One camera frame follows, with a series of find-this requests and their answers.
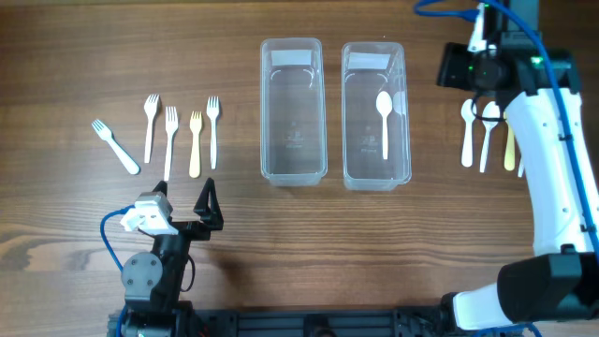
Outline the white spoon wide handle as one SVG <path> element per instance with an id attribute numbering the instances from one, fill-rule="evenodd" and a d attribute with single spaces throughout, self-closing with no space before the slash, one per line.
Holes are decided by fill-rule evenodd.
<path id="1" fill-rule="evenodd" d="M 473 164 L 473 124 L 476 116 L 476 106 L 472 98 L 464 101 L 460 110 L 461 117 L 465 122 L 464 137 L 461 151 L 461 164 L 469 168 Z"/>

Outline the white spoon thin handle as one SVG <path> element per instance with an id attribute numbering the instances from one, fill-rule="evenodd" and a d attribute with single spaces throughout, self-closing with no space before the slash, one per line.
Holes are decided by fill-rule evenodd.
<path id="1" fill-rule="evenodd" d="M 386 91 L 382 91 L 376 98 L 376 108 L 382 117 L 382 156 L 388 160 L 388 126 L 387 118 L 393 110 L 392 98 Z"/>

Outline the beige plastic spoon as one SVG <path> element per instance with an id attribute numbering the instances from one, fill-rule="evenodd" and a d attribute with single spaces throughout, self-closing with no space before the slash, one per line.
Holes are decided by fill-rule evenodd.
<path id="1" fill-rule="evenodd" d="M 507 137 L 504 151 L 504 168 L 513 171 L 515 169 L 515 135 L 508 119 L 505 119 L 505 123 L 507 125 Z"/>

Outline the white spoon ridged bowl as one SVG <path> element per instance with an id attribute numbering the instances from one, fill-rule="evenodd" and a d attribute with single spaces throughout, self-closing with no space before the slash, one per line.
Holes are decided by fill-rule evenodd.
<path id="1" fill-rule="evenodd" d="M 483 126 L 485 127 L 485 137 L 480 155 L 479 171 L 484 173 L 488 161 L 490 134 L 492 129 L 499 123 L 500 118 L 500 109 L 494 101 L 489 102 L 484 108 L 482 117 Z"/>

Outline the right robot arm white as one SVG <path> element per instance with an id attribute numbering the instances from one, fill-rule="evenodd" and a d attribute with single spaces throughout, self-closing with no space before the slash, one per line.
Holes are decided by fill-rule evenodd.
<path id="1" fill-rule="evenodd" d="M 548 50 L 535 1 L 482 1 L 460 16 L 479 47 L 446 46 L 438 84 L 490 95 L 512 127 L 533 205 L 531 258 L 497 280 L 446 296 L 450 330 L 598 316 L 598 190 L 582 131 L 580 81 L 568 51 Z"/>

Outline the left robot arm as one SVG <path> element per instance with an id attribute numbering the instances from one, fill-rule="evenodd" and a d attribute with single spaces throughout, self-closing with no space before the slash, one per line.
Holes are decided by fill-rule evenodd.
<path id="1" fill-rule="evenodd" d="M 195 262 L 189 250 L 194 241 L 207 241 L 223 228 L 224 219 L 209 178 L 194 206 L 193 221 L 174 221 L 164 181 L 142 193 L 121 224 L 127 231 L 140 231 L 153 239 L 149 252 L 130 257 L 122 267 L 124 308 L 110 336 L 208 336 L 209 328 L 189 301 L 180 299 L 191 289 L 183 286 L 184 271 Z"/>

